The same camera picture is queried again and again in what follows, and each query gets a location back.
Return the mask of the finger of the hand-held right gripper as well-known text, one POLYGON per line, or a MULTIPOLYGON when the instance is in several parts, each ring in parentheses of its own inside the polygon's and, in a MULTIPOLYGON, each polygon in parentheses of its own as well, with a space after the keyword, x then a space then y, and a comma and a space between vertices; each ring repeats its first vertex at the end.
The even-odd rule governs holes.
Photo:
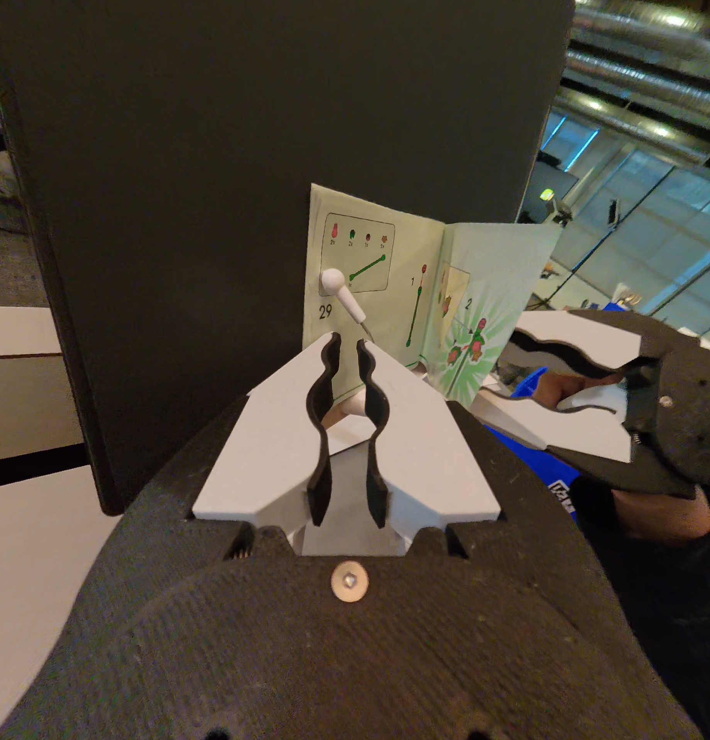
POLYGON ((605 377, 641 356, 637 319, 629 311, 524 311, 508 341, 507 361, 605 377))
POLYGON ((478 418, 526 447, 577 452, 629 463, 633 442, 624 428, 628 392, 588 388, 547 408, 532 397, 505 397, 491 390, 478 394, 478 418))

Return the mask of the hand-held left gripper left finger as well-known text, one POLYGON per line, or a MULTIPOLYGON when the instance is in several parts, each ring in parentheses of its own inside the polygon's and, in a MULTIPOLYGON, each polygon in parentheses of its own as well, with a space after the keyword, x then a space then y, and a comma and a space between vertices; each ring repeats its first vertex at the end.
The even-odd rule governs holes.
POLYGON ((305 528, 322 524, 332 472, 323 419, 341 337, 326 332, 254 387, 193 508, 197 520, 280 528, 301 554, 305 528))

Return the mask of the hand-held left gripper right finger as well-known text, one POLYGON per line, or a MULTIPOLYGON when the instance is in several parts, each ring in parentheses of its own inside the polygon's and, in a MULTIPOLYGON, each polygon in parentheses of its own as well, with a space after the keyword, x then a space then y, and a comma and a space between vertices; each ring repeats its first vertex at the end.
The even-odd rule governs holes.
POLYGON ((369 340, 357 343, 368 443, 366 493, 377 527, 406 554, 424 528, 495 522, 500 504, 442 394, 369 340))

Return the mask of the person's right forearm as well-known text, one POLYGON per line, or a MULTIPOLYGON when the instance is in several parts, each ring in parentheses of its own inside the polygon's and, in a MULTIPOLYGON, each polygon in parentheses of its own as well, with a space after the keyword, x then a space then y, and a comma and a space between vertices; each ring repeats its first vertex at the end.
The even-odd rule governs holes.
POLYGON ((710 533, 682 547, 629 537, 611 490, 579 476, 570 486, 576 521, 649 662, 710 738, 710 533))

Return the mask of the person's right hand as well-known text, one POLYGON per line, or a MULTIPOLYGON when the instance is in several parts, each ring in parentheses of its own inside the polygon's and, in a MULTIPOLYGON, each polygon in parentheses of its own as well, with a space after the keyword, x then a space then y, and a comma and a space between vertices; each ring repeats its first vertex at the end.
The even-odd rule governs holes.
MULTIPOLYGON (((621 373, 594 379, 548 371, 539 378, 533 398, 555 408, 567 397, 597 386, 616 385, 621 373)), ((710 533, 710 504, 704 492, 694 500, 611 490, 620 529, 628 537, 682 547, 710 533)))

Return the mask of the open instruction booklet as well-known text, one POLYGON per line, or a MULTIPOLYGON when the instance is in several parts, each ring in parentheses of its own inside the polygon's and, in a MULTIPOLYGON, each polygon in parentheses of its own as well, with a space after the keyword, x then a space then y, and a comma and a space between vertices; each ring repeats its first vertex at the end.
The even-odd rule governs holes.
POLYGON ((321 277, 339 270, 375 343, 468 408, 506 346, 560 236, 553 224, 443 224, 311 185, 303 347, 340 334, 333 402, 360 392, 367 339, 321 277))

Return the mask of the white book stand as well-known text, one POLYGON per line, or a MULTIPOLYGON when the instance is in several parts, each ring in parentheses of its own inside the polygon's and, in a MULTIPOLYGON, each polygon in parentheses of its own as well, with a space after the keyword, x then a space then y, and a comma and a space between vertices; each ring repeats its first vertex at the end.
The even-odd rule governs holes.
MULTIPOLYGON (((365 334, 365 339, 372 345, 379 345, 370 329, 366 326, 366 313, 360 307, 352 292, 348 288, 345 276, 340 270, 330 268, 322 272, 320 283, 323 289, 330 295, 333 295, 340 301, 342 308, 348 313, 350 318, 357 324, 365 334)), ((340 335, 332 332, 330 335, 322 337, 325 345, 322 348, 322 364, 324 374, 317 381, 323 383, 324 391, 323 403, 332 402, 336 410, 336 420, 326 430, 326 440, 328 444, 328 455, 333 457, 347 449, 358 446, 367 442, 369 436, 374 432, 375 426, 371 421, 366 419, 365 413, 365 386, 361 383, 357 388, 357 393, 350 395, 346 392, 347 398, 341 408, 335 403, 333 397, 333 378, 340 368, 340 335)))

